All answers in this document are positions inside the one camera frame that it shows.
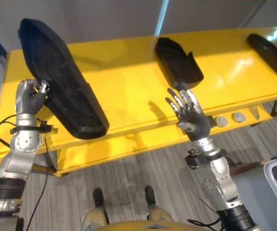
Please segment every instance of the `black clamp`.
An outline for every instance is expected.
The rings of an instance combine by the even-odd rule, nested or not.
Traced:
[[[195,149],[189,150],[188,153],[189,155],[185,158],[185,160],[192,170],[198,169],[199,165],[207,164],[210,161],[219,159],[226,155],[226,151],[224,149],[221,149],[217,154],[208,157],[205,157]]]
[[[10,130],[10,134],[14,134],[19,131],[29,130],[29,131],[39,131],[39,133],[48,133],[52,131],[52,125],[47,125],[46,121],[41,121],[40,126],[16,126]]]

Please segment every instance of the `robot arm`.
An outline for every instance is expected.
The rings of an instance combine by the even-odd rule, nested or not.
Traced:
[[[17,88],[16,127],[12,130],[10,151],[0,165],[0,219],[13,220],[13,214],[20,212],[25,183],[42,145],[35,114],[44,105],[48,90],[47,82],[40,85],[33,79],[22,81]]]
[[[226,230],[260,230],[244,206],[230,177],[228,162],[224,157],[225,151],[217,148],[209,137],[209,121],[193,92],[185,83],[177,84],[176,89],[179,90],[181,98],[171,89],[168,89],[168,92],[178,106],[169,98],[166,98],[166,101],[179,119],[177,126],[185,131],[196,145],[197,150],[189,151],[186,162],[190,168],[198,171],[205,196],[217,210]]]

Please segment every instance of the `striped carpet floor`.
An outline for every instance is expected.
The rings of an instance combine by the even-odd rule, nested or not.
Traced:
[[[271,110],[272,104],[266,104]],[[277,117],[255,127],[246,127],[213,136],[220,148],[236,162],[253,162],[277,155]],[[110,222],[146,219],[144,187],[150,184],[159,206],[174,220],[215,221],[205,200],[198,176],[184,157],[190,142],[88,167],[62,178],[49,176],[48,185],[32,222],[31,230],[78,231],[82,216],[93,208],[92,191],[101,187]],[[45,180],[32,173],[27,183],[21,216],[27,223]]]

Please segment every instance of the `robot finger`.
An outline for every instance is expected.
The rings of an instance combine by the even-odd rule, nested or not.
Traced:
[[[170,89],[170,88],[168,88],[167,91],[168,91],[168,93],[170,93],[170,94],[172,95],[172,97],[175,99],[175,101],[176,101],[176,103],[179,105],[180,109],[183,108],[183,107],[184,107],[183,102],[182,102],[182,100],[176,95],[176,93],[175,93],[172,89]]]
[[[169,105],[171,105],[171,107],[172,107],[173,111],[175,112],[176,116],[178,118],[180,118],[180,111],[179,111],[178,107],[176,106],[176,104],[174,104],[174,102],[171,101],[171,99],[168,98],[168,97],[166,97],[165,100],[168,102]]]
[[[181,85],[182,89],[183,89],[184,91],[186,91],[186,93],[187,93],[188,97],[191,99],[191,101],[192,101],[195,105],[197,105],[197,104],[198,104],[198,101],[197,101],[195,95],[193,94],[193,92],[191,91],[191,89],[189,88],[189,86],[188,86],[185,82],[181,82],[180,85]]]
[[[187,95],[185,90],[180,90],[179,94],[180,94],[183,102],[185,102],[186,110],[190,111],[190,104],[191,104],[192,100],[189,98],[189,96]]]

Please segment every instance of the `robot forearm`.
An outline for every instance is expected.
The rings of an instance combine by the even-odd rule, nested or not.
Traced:
[[[230,177],[224,150],[215,147],[210,137],[195,143],[199,152],[190,152],[187,162],[191,168],[198,171],[203,192],[217,210],[225,229],[258,231],[258,226],[244,206],[238,189]]]

